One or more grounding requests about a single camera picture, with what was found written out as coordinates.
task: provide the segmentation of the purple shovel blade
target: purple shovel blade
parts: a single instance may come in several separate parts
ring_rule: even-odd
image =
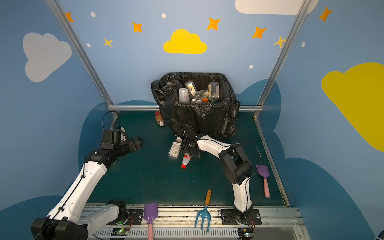
[[[145,205],[144,207],[144,219],[146,221],[148,221],[148,224],[152,223],[152,221],[157,218],[157,214],[158,214],[158,210],[157,210],[157,203],[151,203],[151,204],[147,204]]]
[[[257,172],[261,176],[263,176],[264,178],[269,177],[269,170],[268,170],[268,167],[266,165],[259,165],[259,164],[257,164],[256,165],[256,169],[257,169]]]

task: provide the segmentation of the yellow cloud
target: yellow cloud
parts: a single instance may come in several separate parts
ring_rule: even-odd
[[[362,63],[345,73],[330,72],[321,87],[357,132],[384,152],[384,65]]]
[[[189,33],[185,29],[177,29],[172,33],[170,41],[163,46],[167,53],[203,53],[207,50],[207,45],[200,40],[195,33]]]

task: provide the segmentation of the black plastic bag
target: black plastic bag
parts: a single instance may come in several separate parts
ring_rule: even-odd
[[[208,89],[212,81],[218,82],[218,102],[179,103],[179,88],[185,88],[184,83],[190,80],[195,83],[197,91]],[[183,132],[189,127],[215,139],[230,137],[237,132],[235,123],[240,102],[221,73],[168,73],[160,80],[153,81],[151,90],[161,116],[177,136],[183,137]]]

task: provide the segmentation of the yellow star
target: yellow star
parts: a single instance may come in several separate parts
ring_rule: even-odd
[[[220,22],[221,19],[212,19],[212,18],[209,18],[209,25],[208,25],[208,29],[215,29],[217,31],[217,24],[218,22]]]
[[[263,32],[266,30],[266,28],[263,28],[263,29],[260,29],[258,27],[256,27],[256,32],[255,34],[252,36],[252,38],[262,38],[263,37]]]
[[[67,16],[68,21],[73,22],[73,19],[71,17],[71,13],[66,13],[65,15]]]
[[[108,41],[108,40],[106,40],[105,38],[104,38],[104,40],[105,40],[104,45],[109,45],[110,47],[112,47],[111,42],[112,42],[113,40]]]
[[[319,19],[322,19],[322,20],[323,20],[323,23],[325,23],[325,20],[327,20],[327,17],[328,17],[328,15],[329,15],[331,12],[332,12],[332,11],[328,10],[328,8],[325,7],[324,12],[323,12],[322,15],[319,17]]]
[[[277,43],[275,43],[274,45],[277,45],[279,44],[280,48],[281,48],[281,45],[283,42],[285,42],[286,39],[281,39],[281,36],[279,36],[279,40],[277,41]]]
[[[141,30],[141,25],[142,25],[142,23],[140,23],[140,24],[136,24],[136,23],[134,23],[134,22],[132,22],[132,23],[133,23],[133,26],[135,27],[134,30],[133,30],[133,32],[139,31],[139,32],[142,33],[142,30]]]

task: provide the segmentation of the toy shovel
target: toy shovel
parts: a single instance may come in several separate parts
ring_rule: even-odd
[[[159,211],[157,210],[157,203],[146,204],[144,207],[144,219],[148,221],[148,240],[153,240],[152,221],[157,218]]]
[[[269,195],[269,188],[268,188],[268,182],[266,180],[267,177],[269,177],[269,170],[268,167],[265,165],[256,165],[257,172],[264,177],[264,196],[266,198],[270,198]]]
[[[209,205],[209,200],[211,199],[211,193],[212,191],[208,189],[207,191],[207,197],[205,198],[205,207],[203,210],[200,210],[198,213],[197,213],[197,216],[196,216],[196,221],[195,221],[195,228],[196,228],[196,225],[197,225],[197,219],[199,217],[202,218],[202,221],[201,221],[201,230],[203,230],[203,224],[204,224],[204,220],[205,219],[208,219],[208,227],[207,227],[207,232],[209,232],[209,225],[211,223],[211,214],[208,212],[207,210],[207,207]]]

